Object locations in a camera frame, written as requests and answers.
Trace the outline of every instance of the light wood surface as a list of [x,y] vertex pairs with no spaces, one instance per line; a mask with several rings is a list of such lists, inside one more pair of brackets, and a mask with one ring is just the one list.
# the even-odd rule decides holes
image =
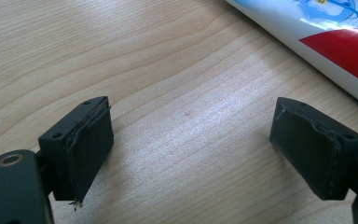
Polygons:
[[276,98],[358,132],[358,101],[221,0],[0,0],[0,154],[109,96],[115,144],[56,223],[352,223],[269,142]]

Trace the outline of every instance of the toothpaste tube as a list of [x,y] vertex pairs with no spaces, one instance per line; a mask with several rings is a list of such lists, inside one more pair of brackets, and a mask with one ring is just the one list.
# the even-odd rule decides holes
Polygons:
[[227,1],[358,99],[358,1]]

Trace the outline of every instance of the red stripe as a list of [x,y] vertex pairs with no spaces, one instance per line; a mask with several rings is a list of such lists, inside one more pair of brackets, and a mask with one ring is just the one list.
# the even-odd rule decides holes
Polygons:
[[328,31],[300,41],[358,77],[358,29]]

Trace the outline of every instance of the wood grain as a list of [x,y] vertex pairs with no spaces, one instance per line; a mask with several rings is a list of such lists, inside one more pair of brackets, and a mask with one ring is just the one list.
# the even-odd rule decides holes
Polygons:
[[56,223],[351,223],[269,143],[275,101],[358,101],[225,1],[0,0],[0,154],[109,96],[115,145]]

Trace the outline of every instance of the metal ring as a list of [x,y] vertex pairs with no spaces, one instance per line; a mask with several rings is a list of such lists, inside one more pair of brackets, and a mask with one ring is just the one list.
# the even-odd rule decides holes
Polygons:
[[4,158],[2,158],[0,160],[0,166],[7,167],[7,166],[14,165],[14,164],[18,163],[19,161],[21,161],[22,158],[24,158],[24,156],[20,153],[5,156]]

